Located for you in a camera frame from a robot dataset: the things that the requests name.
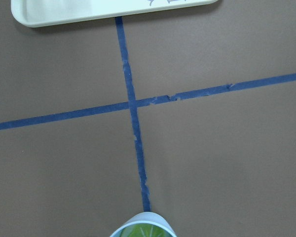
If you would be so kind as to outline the light blue cup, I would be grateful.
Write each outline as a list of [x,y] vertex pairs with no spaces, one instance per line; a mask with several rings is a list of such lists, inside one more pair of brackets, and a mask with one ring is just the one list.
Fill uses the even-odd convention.
[[169,225],[169,223],[162,216],[160,216],[154,212],[142,212],[142,213],[135,215],[134,217],[129,219],[127,222],[125,222],[121,227],[119,227],[116,231],[114,231],[111,234],[111,237],[120,237],[121,231],[124,228],[126,228],[130,225],[142,224],[142,223],[148,223],[148,224],[153,224],[153,225],[159,226],[159,227],[163,228],[164,230],[166,230],[168,233],[170,233],[171,237],[177,236],[176,233],[174,232],[174,230]]

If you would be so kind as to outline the cream bear tray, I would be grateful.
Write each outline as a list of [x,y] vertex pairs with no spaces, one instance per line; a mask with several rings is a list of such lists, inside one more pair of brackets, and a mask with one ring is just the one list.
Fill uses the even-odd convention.
[[12,0],[20,24],[38,28],[111,17],[194,7],[214,0]]

